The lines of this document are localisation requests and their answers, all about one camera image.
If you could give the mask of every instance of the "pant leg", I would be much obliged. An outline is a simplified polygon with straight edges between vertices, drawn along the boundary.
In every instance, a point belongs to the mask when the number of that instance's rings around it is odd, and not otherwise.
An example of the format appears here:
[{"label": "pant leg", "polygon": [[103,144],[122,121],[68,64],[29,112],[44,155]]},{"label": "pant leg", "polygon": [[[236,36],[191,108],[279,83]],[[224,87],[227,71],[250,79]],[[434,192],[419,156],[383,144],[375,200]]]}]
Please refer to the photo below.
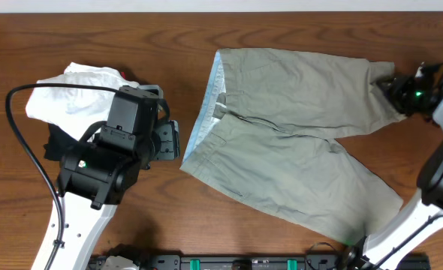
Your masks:
[{"label": "pant leg", "polygon": [[372,83],[390,62],[280,49],[221,49],[227,108],[293,134],[369,134],[405,117]]},{"label": "pant leg", "polygon": [[257,210],[353,244],[402,200],[335,140],[290,135],[226,114],[181,170]]}]

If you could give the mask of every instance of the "brown wooden surface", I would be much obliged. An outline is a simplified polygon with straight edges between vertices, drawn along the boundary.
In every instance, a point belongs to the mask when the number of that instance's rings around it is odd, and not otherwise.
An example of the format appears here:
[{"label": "brown wooden surface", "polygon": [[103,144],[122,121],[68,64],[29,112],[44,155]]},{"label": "brown wooden surface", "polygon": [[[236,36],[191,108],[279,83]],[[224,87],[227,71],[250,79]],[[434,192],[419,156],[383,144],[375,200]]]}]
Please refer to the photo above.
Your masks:
[{"label": "brown wooden surface", "polygon": [[[398,71],[413,73],[422,61],[443,61],[443,13],[0,14],[0,269],[31,267],[51,209],[42,178],[8,127],[10,89],[62,74],[70,62],[117,68],[130,80],[164,89],[184,151],[213,56],[225,47],[393,61]],[[21,131],[41,157],[47,126],[26,118],[29,94],[13,104]],[[406,201],[442,137],[415,116],[340,142]],[[58,164],[42,163],[54,179]],[[234,202],[181,172],[180,164],[153,163],[140,174],[96,253],[125,243],[184,254],[301,254],[316,242],[333,242]],[[443,231],[417,250],[443,269]]]}]

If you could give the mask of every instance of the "white wall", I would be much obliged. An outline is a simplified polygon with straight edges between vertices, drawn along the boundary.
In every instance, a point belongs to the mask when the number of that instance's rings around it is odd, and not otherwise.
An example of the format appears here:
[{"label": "white wall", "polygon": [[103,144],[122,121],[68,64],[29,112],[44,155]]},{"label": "white wall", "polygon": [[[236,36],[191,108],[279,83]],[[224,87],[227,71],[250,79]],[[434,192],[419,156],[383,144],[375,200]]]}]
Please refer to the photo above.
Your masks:
[{"label": "white wall", "polygon": [[0,13],[443,11],[443,0],[0,0]]}]

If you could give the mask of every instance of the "wooden table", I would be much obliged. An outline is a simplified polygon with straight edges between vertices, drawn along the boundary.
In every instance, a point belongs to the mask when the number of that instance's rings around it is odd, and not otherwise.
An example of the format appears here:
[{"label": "wooden table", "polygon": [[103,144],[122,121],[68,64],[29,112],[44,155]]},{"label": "wooden table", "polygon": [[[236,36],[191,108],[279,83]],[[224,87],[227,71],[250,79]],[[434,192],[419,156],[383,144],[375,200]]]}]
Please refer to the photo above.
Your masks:
[{"label": "wooden table", "polygon": [[[160,85],[184,150],[200,109],[215,51],[272,47],[392,61],[414,73],[443,62],[443,13],[116,13],[0,14],[0,269],[28,269],[47,228],[51,198],[15,139],[5,95],[63,73],[70,62],[108,66],[129,80]],[[30,91],[16,96],[16,120],[42,157],[47,125],[28,119]],[[340,142],[407,201],[417,174],[443,138],[414,116]],[[52,179],[59,165],[42,160]],[[179,170],[152,163],[125,195],[95,252],[118,243],[184,254],[302,254],[331,240],[255,211]],[[443,230],[417,251],[443,269]]]}]

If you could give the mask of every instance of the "gray-green fabric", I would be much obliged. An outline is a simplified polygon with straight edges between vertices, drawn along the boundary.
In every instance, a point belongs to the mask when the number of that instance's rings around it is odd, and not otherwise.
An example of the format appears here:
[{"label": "gray-green fabric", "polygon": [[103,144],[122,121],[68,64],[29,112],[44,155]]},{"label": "gray-green fabric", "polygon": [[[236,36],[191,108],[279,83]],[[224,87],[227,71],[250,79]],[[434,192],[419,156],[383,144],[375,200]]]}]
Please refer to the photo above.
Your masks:
[{"label": "gray-green fabric", "polygon": [[212,72],[226,92],[211,113],[220,120],[192,133],[202,140],[181,170],[344,243],[398,213],[400,197],[335,141],[403,119],[371,84],[390,76],[393,63],[277,49],[218,53],[222,68]]}]

